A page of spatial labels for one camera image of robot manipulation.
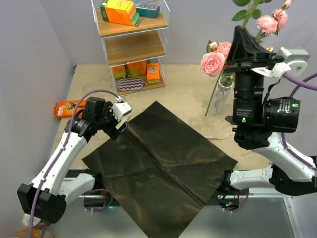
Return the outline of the peach rose stem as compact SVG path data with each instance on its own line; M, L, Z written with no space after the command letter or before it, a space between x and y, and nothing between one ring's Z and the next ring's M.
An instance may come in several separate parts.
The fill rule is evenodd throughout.
M273 47L268 47L268 48L266 48L266 50L269 51L269 52L273 52L274 51Z

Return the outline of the small pink rose stem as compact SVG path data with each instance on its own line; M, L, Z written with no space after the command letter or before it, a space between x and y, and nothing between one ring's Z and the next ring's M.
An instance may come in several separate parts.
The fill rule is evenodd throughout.
M258 34L254 37L257 43L272 35L278 35L288 22L286 10L292 5L293 0L284 0L281 9L274 10L271 15L261 16L257 20Z

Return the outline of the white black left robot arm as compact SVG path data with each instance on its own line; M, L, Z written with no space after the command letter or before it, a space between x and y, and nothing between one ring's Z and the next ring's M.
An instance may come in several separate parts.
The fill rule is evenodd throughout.
M86 105L70 119L64 129L62 139L50 159L30 182L21 184L17 195L24 213L51 224L63 216L67 205L87 192L98 194L103 188L101 174L83 170L76 178L64 183L70 166L89 140L102 130L115 140L127 127L125 122L116 126L121 119L131 113L127 102L110 101L90 97Z

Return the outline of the white rose stem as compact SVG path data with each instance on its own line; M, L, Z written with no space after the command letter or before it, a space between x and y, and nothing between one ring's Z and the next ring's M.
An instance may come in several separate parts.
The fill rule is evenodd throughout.
M242 26L246 27L248 21L251 18L259 19L262 16L262 12L261 12L261 10L258 9L258 5L260 5L261 3L264 3L264 1L263 0L235 0L234 4L236 6L243 7L243 9L240 10L239 12L237 12L233 16L232 21L234 21L234 22L242 21L243 22ZM212 90L211 97L209 99L207 109L208 109L208 107L210 105L211 98L214 95L215 87L216 87L218 82L219 82L219 77L216 76L215 86L214 86L214 88Z

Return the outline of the black wrapping paper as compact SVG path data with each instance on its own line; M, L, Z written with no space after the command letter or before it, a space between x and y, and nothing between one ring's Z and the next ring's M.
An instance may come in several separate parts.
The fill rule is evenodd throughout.
M236 161L159 102L84 157L150 238L177 238Z

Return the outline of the large pink rose stem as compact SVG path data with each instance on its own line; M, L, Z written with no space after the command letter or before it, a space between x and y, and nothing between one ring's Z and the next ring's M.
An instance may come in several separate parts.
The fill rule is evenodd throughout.
M206 76L219 77L220 84L229 87L234 83L233 73L223 72L224 64L231 48L230 42L208 41L206 51L201 59L201 69Z

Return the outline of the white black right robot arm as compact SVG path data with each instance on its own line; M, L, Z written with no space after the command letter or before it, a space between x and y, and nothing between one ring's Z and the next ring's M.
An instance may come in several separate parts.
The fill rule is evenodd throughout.
M302 49L270 52L245 28L235 27L223 69L235 75L233 112L226 121L233 125L234 141L239 147L264 156L270 165L257 170L226 171L220 183L222 193L231 195L252 187L272 187L290 196L316 192L316 160L285 140L285 134L297 129L301 102L293 96L270 99L270 90L264 89L264 79L269 77L316 90L308 79L299 79L309 57Z

